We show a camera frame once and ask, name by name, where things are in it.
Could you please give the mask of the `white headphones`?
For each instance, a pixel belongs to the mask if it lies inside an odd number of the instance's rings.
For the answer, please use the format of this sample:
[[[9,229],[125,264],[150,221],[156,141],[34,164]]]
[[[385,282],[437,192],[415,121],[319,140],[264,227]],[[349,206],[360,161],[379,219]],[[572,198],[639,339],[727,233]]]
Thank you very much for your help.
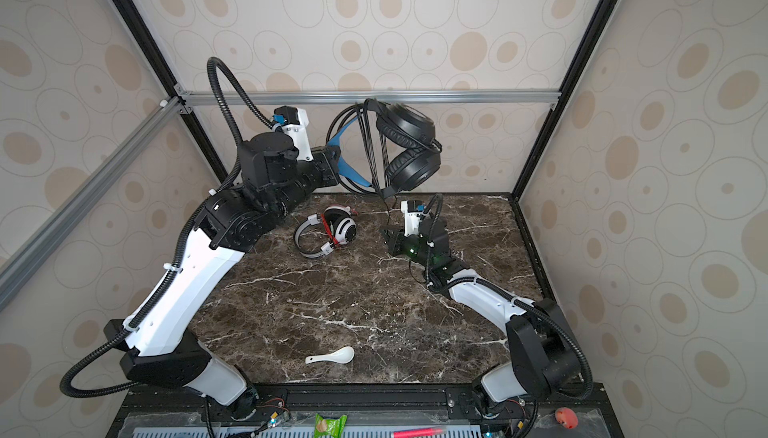
[[[293,233],[297,251],[308,259],[323,258],[353,242],[357,236],[355,217],[358,213],[349,206],[332,205],[322,213],[312,214],[300,223]],[[328,241],[319,248],[308,250],[300,245],[301,235],[311,227],[321,226]]]

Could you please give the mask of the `black headphones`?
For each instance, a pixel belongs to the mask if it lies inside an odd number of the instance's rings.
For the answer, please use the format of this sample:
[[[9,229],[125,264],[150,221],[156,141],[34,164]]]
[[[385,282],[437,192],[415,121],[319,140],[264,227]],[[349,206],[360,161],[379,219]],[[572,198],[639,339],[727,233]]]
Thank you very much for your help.
[[[351,193],[387,199],[412,191],[441,166],[442,144],[433,120],[400,103],[366,99],[343,109],[326,132],[328,145],[340,145],[351,126],[358,126],[370,168],[365,178],[340,159],[341,186]]]

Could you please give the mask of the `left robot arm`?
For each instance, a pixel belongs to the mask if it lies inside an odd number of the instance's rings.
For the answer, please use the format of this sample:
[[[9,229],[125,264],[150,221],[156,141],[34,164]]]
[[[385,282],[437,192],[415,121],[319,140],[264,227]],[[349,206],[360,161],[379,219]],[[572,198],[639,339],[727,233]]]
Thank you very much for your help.
[[[206,63],[211,90],[233,135],[230,174],[184,224],[171,262],[152,293],[107,341],[61,378],[70,398],[95,398],[146,384],[187,388],[226,407],[236,420],[256,410],[258,392],[237,367],[213,354],[188,325],[224,275],[315,190],[339,183],[340,149],[312,148],[304,112],[266,118],[218,57]]]

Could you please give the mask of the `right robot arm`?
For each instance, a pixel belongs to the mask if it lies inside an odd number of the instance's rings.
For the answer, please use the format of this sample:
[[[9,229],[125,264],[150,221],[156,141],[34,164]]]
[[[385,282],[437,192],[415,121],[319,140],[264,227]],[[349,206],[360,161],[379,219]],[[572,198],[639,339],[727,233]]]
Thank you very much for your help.
[[[485,372],[473,384],[479,408],[520,396],[545,400],[560,394],[584,400],[594,377],[562,309],[551,299],[520,297],[483,278],[449,246],[443,197],[400,205],[401,227],[382,229],[388,252],[423,267],[426,289],[465,305],[506,335],[509,361]]]

